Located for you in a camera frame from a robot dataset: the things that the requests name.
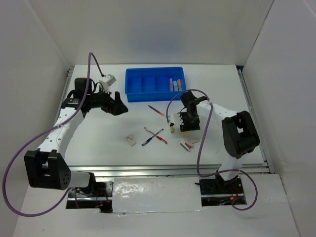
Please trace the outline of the blue highlighter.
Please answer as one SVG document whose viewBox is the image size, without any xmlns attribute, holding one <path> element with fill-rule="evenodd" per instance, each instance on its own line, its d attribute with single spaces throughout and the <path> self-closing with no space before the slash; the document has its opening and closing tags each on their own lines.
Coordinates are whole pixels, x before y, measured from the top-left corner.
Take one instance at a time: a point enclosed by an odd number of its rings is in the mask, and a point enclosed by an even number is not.
<svg viewBox="0 0 316 237">
<path fill-rule="evenodd" d="M 178 91 L 177 81 L 173 81 L 173 88 L 174 88 L 174 91 Z"/>
</svg>

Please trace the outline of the purple highlighter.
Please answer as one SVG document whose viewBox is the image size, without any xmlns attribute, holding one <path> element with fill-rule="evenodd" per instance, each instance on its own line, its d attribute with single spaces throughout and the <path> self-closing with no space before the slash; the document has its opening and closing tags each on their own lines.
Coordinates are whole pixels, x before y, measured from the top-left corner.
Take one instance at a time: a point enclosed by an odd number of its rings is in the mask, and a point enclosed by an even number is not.
<svg viewBox="0 0 316 237">
<path fill-rule="evenodd" d="M 173 79 L 172 78 L 169 79 L 169 89 L 170 89 L 170 91 L 173 91 Z"/>
</svg>

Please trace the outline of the orange highlighter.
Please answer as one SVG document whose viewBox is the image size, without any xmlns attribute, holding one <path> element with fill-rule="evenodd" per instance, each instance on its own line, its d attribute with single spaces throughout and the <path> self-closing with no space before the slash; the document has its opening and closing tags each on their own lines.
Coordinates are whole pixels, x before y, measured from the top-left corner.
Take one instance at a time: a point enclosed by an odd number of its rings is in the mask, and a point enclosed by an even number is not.
<svg viewBox="0 0 316 237">
<path fill-rule="evenodd" d="M 182 91 L 182 82 L 180 79 L 177 80 L 177 86 L 178 86 L 178 90 Z"/>
</svg>

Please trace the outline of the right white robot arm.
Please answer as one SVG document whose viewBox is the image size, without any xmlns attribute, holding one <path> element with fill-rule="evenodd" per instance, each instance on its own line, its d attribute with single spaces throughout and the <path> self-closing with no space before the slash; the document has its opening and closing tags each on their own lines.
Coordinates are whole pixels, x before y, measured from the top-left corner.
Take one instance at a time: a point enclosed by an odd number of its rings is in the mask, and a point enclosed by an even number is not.
<svg viewBox="0 0 316 237">
<path fill-rule="evenodd" d="M 181 132 L 200 129 L 200 118 L 206 118 L 206 125 L 200 142 L 197 156 L 197 173 L 200 177 L 210 177 L 210 174 L 201 174 L 199 170 L 201 152 L 211 123 L 221 125 L 225 157 L 222 165 L 215 172 L 215 187 L 222 194 L 232 189 L 233 183 L 238 178 L 239 171 L 248 157 L 260 144 L 260 138 L 249 112 L 236 112 L 224 108 L 210 101 L 209 97 L 201 90 L 202 97 L 195 97 L 192 89 L 177 93 L 172 100 L 180 98 L 185 111 L 173 113 L 166 111 L 167 123 L 170 127 L 178 126 Z"/>
</svg>

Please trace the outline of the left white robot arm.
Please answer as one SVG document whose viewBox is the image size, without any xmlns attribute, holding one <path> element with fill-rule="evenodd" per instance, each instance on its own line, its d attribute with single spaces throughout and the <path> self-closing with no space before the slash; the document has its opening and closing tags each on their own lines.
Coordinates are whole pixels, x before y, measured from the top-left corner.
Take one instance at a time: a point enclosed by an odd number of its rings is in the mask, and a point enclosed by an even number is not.
<svg viewBox="0 0 316 237">
<path fill-rule="evenodd" d="M 97 193 L 100 184 L 91 172 L 71 171 L 65 162 L 67 147 L 86 114 L 92 109 L 118 116 L 128 112 L 120 93 L 111 97 L 110 86 L 116 81 L 112 75 L 103 76 L 98 83 L 85 78 L 75 79 L 75 88 L 61 105 L 55 126 L 34 151 L 27 151 L 24 162 L 28 181 L 33 188 L 65 190 L 77 188 L 86 197 Z"/>
</svg>

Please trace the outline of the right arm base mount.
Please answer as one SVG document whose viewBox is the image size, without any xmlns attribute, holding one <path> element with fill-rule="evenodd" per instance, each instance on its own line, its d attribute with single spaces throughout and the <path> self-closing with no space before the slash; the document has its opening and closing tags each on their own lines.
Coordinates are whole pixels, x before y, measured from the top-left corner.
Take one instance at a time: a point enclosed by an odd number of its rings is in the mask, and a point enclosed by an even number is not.
<svg viewBox="0 0 316 237">
<path fill-rule="evenodd" d="M 240 178 L 227 186 L 220 186 L 216 179 L 200 179 L 195 183 L 200 189 L 202 206 L 244 205 L 246 198 Z"/>
</svg>

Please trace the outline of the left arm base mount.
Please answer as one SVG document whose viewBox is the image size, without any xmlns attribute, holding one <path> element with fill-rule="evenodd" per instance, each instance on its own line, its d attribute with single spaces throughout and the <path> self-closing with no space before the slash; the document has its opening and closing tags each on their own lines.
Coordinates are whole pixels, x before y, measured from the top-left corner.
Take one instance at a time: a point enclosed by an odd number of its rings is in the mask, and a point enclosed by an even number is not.
<svg viewBox="0 0 316 237">
<path fill-rule="evenodd" d="M 112 213 L 113 181 L 98 182 L 97 185 L 93 191 L 84 188 L 69 191 L 66 209 L 97 209 L 101 213 Z"/>
</svg>

